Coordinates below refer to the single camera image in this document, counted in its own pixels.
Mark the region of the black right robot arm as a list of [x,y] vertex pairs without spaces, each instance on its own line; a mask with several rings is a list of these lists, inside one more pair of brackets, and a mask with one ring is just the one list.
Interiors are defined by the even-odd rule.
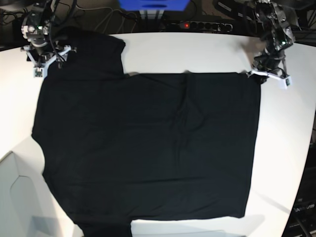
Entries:
[[68,53],[75,51],[75,48],[69,45],[58,44],[59,40],[65,39],[64,37],[52,38],[59,3],[58,0],[35,2],[21,26],[23,38],[29,44],[20,50],[26,52],[27,58],[33,63],[33,76],[36,78],[45,78],[49,66],[54,62],[62,68],[67,61]]

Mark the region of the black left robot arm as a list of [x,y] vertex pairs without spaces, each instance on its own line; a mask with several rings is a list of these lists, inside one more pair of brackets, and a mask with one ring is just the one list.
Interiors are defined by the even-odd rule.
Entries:
[[274,79],[283,88],[288,88],[292,82],[286,69],[285,50],[294,44],[295,37],[284,9],[270,0],[259,0],[255,15],[264,30],[260,41],[265,43],[265,48],[254,57],[247,76],[258,84]]

